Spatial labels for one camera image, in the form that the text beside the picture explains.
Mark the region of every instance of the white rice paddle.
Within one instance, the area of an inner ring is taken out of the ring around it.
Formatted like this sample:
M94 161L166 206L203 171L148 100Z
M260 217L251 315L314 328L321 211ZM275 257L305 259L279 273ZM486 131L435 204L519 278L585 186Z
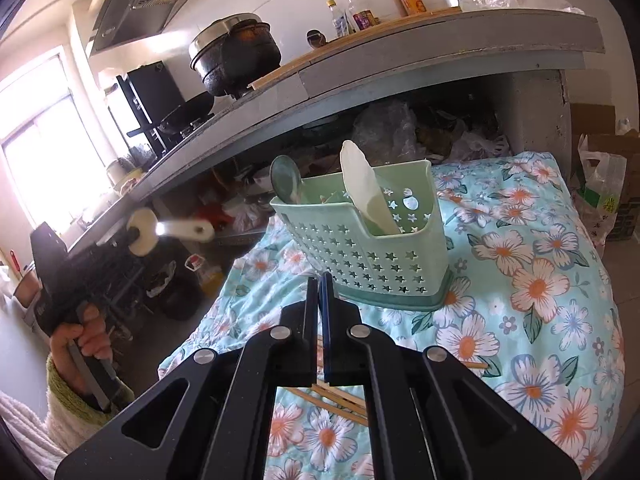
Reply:
M345 140L342 144L340 166L344 189L364 218L377 225L383 235L400 234L400 229L386 206L385 196L380 191L373 168L364 153L350 140Z

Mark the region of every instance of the green utensil holder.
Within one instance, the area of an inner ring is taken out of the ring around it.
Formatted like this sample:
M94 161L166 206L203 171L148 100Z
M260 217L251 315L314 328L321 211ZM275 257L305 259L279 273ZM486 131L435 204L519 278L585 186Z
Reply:
M401 234L376 235L344 189L342 173L303 179L302 204L271 206L319 272L353 301L431 311L442 306L452 272L428 160L374 168Z

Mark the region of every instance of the silver bolt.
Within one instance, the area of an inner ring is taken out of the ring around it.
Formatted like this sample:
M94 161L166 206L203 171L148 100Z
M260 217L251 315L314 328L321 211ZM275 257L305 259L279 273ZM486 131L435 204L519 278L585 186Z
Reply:
M198 350L193 355L193 360L196 361L199 365L205 365L213 361L216 358L216 353L213 350L209 350L208 348L203 348L202 350Z
M352 336L364 339L369 336L371 329L367 325L353 325L350 332Z
M427 350L427 357L431 361L441 363L447 358L447 351L442 346L432 346Z
M274 339L286 339L290 335L291 330L286 326L278 325L271 329L271 337Z

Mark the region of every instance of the wooden board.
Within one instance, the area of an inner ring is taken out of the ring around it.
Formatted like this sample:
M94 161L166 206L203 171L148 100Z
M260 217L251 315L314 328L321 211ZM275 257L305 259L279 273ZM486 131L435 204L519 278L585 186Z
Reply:
M326 57L336 54L340 50L348 48L350 44L362 43L363 41L373 40L374 38L380 38L387 34L393 34L396 30L405 27L407 25L419 24L438 18L440 16L450 16L452 14L459 14L462 12L460 7L449 7L447 9L434 10L433 12L423 12L421 14L413 14L404 18L398 18L396 20L390 20L389 22L381 23L375 27L369 27L365 30L360 30L354 34L345 36L344 38L338 38L327 43L325 46L316 48L315 50L297 57L296 59L288 62L286 65L268 73L266 76L251 83L254 90L262 88L263 86L271 83L275 80L282 79L290 76L296 72L299 72L303 68L312 65L315 62L320 61Z

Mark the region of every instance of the metal pot rim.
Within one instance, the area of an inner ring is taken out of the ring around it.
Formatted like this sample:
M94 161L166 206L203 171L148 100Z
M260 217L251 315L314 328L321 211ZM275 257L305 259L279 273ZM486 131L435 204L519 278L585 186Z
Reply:
M216 20L211 23L209 27L205 28L200 34L198 34L189 45L189 57L191 58L191 68L193 69L194 61L198 57L198 54L211 42L221 38L225 34L228 34L235 25L245 20L255 20L257 23L262 23L260 16L252 14L250 12L244 12L241 14L233 14L227 16L221 20Z

